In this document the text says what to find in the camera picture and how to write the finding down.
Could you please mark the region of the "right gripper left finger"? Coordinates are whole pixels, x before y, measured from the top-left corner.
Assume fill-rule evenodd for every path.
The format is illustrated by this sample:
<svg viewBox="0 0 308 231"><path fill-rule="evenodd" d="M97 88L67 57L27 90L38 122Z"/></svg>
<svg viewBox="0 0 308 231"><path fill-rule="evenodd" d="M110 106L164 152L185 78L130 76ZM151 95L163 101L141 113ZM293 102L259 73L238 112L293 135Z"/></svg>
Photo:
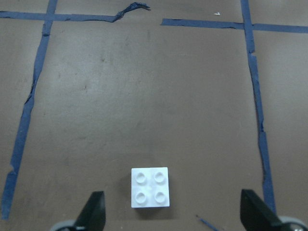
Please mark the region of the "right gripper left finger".
<svg viewBox="0 0 308 231"><path fill-rule="evenodd" d="M76 231L102 231L106 223L104 191L93 192L77 217Z"/></svg>

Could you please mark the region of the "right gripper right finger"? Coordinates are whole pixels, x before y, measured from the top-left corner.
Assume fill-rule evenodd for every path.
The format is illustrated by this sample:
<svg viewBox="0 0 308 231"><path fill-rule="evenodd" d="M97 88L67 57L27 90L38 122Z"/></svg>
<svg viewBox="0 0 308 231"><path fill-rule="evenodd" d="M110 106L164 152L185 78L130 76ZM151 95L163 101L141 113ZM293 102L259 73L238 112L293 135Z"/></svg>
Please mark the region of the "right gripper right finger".
<svg viewBox="0 0 308 231"><path fill-rule="evenodd" d="M246 231L280 231L282 222L250 189L242 189L240 220Z"/></svg>

